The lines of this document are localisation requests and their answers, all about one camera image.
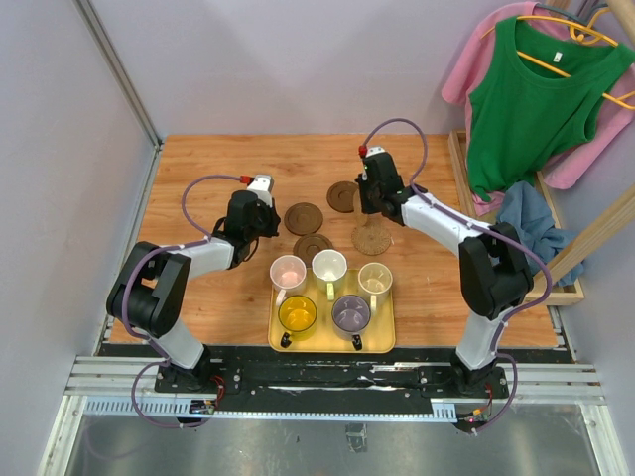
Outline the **brown coaster top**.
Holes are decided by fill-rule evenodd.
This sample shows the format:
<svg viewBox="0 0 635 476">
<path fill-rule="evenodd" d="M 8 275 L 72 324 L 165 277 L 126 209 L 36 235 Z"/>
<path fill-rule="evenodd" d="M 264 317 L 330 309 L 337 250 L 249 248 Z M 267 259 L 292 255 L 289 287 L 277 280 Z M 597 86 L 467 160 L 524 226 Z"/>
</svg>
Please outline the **brown coaster top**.
<svg viewBox="0 0 635 476">
<path fill-rule="evenodd" d="M 339 213 L 352 213 L 355 208 L 354 195 L 359 191 L 354 181 L 338 181 L 327 191 L 328 205 Z"/>
</svg>

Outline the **brown coaster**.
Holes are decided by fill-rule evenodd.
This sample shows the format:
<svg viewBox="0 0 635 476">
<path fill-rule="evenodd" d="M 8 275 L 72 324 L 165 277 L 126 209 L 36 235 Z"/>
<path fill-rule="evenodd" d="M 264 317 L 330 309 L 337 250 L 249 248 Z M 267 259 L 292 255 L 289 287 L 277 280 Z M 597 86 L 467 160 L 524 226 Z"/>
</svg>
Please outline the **brown coaster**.
<svg viewBox="0 0 635 476">
<path fill-rule="evenodd" d="M 338 181 L 327 191 L 328 205 L 339 213 L 352 213 L 355 208 L 354 195 L 359 191 L 354 181 Z"/>
<path fill-rule="evenodd" d="M 333 245 L 327 237 L 312 233 L 297 240 L 294 245 L 294 254 L 302 260 L 310 262 L 317 253 L 332 248 Z"/>
<path fill-rule="evenodd" d="M 289 207 L 284 217 L 286 228 L 294 235 L 304 236 L 316 233 L 323 224 L 320 209 L 308 202 L 299 202 Z"/>
</svg>

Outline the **woven rattan coaster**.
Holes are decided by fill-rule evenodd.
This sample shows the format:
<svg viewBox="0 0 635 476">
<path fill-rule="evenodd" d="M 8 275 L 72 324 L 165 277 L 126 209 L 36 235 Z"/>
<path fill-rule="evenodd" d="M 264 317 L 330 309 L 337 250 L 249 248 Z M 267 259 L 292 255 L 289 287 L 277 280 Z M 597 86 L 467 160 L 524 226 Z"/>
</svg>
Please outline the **woven rattan coaster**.
<svg viewBox="0 0 635 476">
<path fill-rule="evenodd" d="M 356 227 L 351 233 L 353 247 L 366 256 L 378 256 L 388 250 L 392 237 L 388 229 L 378 224 Z"/>
</svg>

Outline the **brown coaster bottom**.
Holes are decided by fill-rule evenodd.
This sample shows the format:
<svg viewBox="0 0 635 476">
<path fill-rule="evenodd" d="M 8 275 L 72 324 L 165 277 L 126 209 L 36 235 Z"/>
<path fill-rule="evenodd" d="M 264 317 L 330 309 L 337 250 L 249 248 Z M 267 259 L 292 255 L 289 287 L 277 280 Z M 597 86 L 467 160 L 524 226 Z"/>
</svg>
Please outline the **brown coaster bottom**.
<svg viewBox="0 0 635 476">
<path fill-rule="evenodd" d="M 312 233 L 297 240 L 294 245 L 294 254 L 302 260 L 310 262 L 317 253 L 332 248 L 333 245 L 327 237 Z"/>
</svg>

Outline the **cream cup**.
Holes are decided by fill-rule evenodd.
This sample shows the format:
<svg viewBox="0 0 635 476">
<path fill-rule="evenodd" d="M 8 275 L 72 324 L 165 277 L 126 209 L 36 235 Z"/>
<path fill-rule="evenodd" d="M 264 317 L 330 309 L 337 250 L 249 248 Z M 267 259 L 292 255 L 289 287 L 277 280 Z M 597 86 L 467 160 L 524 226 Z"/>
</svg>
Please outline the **cream cup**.
<svg viewBox="0 0 635 476">
<path fill-rule="evenodd" d="M 358 271 L 358 294 L 368 304 L 372 316 L 389 297 L 393 283 L 393 274 L 384 264 L 368 263 Z"/>
</svg>

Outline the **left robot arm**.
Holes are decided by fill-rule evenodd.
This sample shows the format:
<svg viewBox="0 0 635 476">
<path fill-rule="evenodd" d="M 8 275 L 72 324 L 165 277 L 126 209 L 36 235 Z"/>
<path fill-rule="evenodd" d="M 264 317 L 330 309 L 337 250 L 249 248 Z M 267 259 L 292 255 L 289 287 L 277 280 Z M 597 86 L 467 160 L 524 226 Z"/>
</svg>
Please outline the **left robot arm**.
<svg viewBox="0 0 635 476">
<path fill-rule="evenodd" d="M 182 245 L 137 243 L 106 300 L 106 311 L 148 341 L 189 391 L 212 380 L 208 349 L 180 318 L 188 281 L 231 270 L 250 259 L 260 238 L 278 235 L 281 219 L 269 190 L 234 192 L 209 237 Z"/>
</svg>

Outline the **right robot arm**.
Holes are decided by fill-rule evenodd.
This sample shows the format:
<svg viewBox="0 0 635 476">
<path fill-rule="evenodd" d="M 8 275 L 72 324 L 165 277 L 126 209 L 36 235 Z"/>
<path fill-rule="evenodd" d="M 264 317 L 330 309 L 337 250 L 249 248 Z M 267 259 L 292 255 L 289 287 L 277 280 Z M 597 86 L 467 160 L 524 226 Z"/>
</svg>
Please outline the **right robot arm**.
<svg viewBox="0 0 635 476">
<path fill-rule="evenodd" d="M 460 396 L 473 396 L 495 368 L 505 318 L 533 288 L 516 230 L 509 224 L 471 222 L 424 188 L 405 185 L 392 156 L 381 147 L 362 146 L 359 156 L 363 171 L 355 181 L 362 212 L 379 213 L 417 230 L 458 258 L 460 291 L 469 315 L 450 358 L 449 383 Z"/>
</svg>

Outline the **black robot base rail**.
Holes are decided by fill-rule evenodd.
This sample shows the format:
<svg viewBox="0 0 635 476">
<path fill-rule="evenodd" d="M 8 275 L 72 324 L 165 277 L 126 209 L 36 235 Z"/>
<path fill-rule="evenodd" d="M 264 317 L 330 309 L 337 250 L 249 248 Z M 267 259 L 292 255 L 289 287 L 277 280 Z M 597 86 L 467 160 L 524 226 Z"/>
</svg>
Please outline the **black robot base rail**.
<svg viewBox="0 0 635 476">
<path fill-rule="evenodd" d="M 480 426 L 509 402 L 517 377 L 497 362 L 470 375 L 449 349 L 386 354 L 277 354 L 263 347 L 213 347 L 198 371 L 112 358 L 95 378 L 127 396 L 127 411 L 210 417 L 432 417 Z"/>
</svg>

